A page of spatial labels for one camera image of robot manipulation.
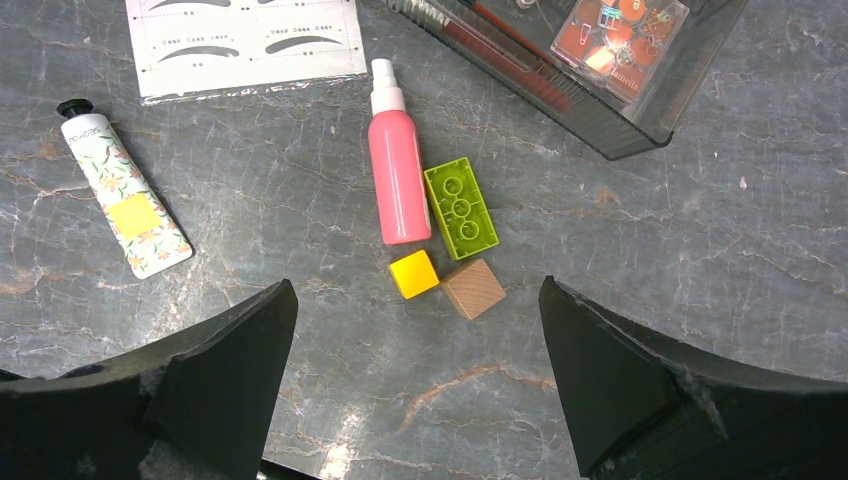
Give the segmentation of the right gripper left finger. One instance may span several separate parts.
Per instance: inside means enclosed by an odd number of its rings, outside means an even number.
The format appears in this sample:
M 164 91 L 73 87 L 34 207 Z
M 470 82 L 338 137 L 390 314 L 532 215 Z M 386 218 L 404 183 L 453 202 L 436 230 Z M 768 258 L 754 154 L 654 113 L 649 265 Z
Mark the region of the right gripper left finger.
M 5 479 L 255 479 L 298 316 L 281 280 L 62 376 L 1 375 Z

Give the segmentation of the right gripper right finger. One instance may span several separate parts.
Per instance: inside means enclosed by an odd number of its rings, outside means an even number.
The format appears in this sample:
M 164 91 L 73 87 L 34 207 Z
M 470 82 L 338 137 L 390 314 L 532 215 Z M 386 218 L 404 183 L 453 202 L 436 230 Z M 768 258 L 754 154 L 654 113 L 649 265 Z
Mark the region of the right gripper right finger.
M 583 477 L 846 477 L 845 383 L 693 347 L 553 277 L 539 309 Z

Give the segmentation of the pink bottle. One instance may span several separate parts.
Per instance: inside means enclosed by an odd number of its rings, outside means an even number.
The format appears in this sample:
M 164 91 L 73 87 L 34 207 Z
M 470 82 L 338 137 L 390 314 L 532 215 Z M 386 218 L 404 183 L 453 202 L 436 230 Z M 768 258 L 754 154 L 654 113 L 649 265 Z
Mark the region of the pink bottle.
M 432 235 L 417 128 L 406 111 L 392 62 L 374 59 L 368 146 L 383 242 L 398 245 Z

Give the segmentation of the clear acrylic makeup organizer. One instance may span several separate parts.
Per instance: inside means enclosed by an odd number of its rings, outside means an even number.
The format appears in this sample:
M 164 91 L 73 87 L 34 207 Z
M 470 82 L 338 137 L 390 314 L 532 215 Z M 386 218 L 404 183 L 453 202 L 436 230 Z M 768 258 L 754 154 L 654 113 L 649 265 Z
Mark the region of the clear acrylic makeup organizer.
M 614 161 L 667 146 L 742 1 L 392 1 Z

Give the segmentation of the small clear eyeshadow palette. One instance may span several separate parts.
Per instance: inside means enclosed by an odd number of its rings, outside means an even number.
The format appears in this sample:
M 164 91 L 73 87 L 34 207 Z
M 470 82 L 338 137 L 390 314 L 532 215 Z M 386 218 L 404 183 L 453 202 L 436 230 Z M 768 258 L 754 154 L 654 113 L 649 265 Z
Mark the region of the small clear eyeshadow palette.
M 689 14 L 680 1 L 578 1 L 550 50 L 594 85 L 631 104 L 647 91 Z

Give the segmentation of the silver eyeliner pencil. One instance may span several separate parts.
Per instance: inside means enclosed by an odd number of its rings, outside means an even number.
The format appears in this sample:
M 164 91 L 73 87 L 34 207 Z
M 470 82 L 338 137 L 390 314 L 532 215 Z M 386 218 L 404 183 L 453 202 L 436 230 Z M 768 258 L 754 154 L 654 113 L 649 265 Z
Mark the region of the silver eyeliner pencil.
M 548 37 L 517 1 L 440 1 L 438 33 L 476 67 L 549 115 L 573 105 L 573 83 L 538 45 Z

